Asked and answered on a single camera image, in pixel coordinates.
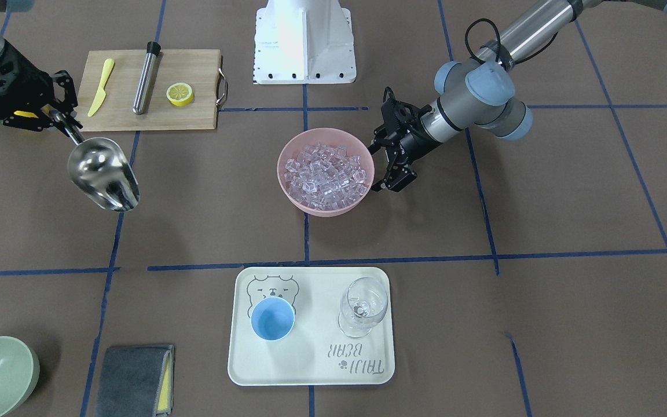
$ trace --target metal scoop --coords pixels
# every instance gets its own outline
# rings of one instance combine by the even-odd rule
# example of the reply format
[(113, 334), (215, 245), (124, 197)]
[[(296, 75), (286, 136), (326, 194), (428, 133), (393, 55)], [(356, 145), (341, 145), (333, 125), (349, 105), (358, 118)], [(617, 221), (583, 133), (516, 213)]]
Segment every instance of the metal scoop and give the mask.
[[(55, 117), (59, 122), (65, 121), (62, 114)], [(120, 147), (106, 137), (85, 140), (79, 130), (68, 123), (64, 125), (68, 136), (76, 143), (67, 163), (74, 184), (103, 209), (134, 209), (140, 200), (138, 181)]]

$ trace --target cutting board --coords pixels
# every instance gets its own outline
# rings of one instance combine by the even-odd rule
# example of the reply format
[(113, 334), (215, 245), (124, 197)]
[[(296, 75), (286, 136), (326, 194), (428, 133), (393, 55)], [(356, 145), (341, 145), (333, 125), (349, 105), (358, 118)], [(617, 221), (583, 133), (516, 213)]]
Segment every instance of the cutting board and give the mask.
[[(215, 129), (220, 50), (162, 50), (151, 102), (146, 113), (138, 116), (132, 109), (145, 56), (145, 49), (89, 52), (77, 95), (79, 108), (76, 118), (84, 125), (82, 131)], [(115, 60), (115, 68), (104, 88), (107, 97), (100, 110), (87, 117), (100, 84), (102, 65), (107, 58)], [(177, 107), (169, 102), (166, 90), (175, 82), (186, 82), (192, 87), (192, 103)]]

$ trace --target wine glass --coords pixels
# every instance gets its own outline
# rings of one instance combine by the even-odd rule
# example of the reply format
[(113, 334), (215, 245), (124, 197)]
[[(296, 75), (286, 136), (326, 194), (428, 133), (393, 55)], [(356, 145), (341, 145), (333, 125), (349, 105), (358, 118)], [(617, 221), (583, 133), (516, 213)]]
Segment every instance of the wine glass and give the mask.
[(387, 289), (373, 277), (363, 277), (349, 285), (341, 298), (339, 329), (350, 338), (363, 338), (384, 319)]

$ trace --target cartoon bear drawing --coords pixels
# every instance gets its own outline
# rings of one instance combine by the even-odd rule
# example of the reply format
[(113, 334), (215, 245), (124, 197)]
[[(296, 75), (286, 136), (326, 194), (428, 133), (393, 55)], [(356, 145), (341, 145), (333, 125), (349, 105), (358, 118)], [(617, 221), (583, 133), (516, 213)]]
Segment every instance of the cartoon bear drawing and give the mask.
[(254, 309), (259, 301), (267, 297), (284, 298), (295, 309), (295, 297), (300, 291), (300, 285), (293, 279), (292, 275), (289, 278), (283, 278), (280, 275), (267, 275), (263, 278), (254, 279), (246, 286), (246, 294), (251, 301), (251, 306), (248, 307), (247, 314), (251, 317), (251, 311)]

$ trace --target folded cloth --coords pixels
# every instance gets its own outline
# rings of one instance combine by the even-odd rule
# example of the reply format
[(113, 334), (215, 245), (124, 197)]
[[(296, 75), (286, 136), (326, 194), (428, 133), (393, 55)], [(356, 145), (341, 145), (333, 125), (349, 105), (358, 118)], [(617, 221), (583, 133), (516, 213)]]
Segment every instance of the folded cloth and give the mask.
[(96, 417), (171, 413), (174, 345), (112, 346), (104, 353)]

